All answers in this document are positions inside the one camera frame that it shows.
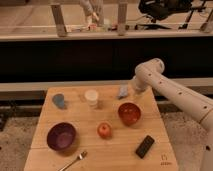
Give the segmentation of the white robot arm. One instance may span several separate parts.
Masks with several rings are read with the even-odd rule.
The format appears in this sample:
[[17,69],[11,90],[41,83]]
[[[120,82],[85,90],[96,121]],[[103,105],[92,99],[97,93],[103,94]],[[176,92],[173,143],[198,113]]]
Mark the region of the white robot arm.
[[207,131],[200,171],[213,171],[213,99],[163,76],[164,69],[159,58],[140,63],[132,78],[133,89],[141,93],[151,86]]

